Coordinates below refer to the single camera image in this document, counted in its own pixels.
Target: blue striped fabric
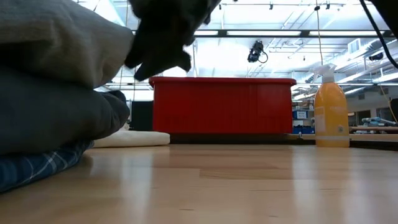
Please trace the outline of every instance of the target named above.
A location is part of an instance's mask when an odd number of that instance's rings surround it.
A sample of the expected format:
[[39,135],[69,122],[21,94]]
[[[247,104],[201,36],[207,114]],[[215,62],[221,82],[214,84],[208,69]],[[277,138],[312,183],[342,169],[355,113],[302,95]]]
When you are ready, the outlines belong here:
[[79,141],[43,154],[0,156],[0,193],[74,166],[93,145],[93,141]]

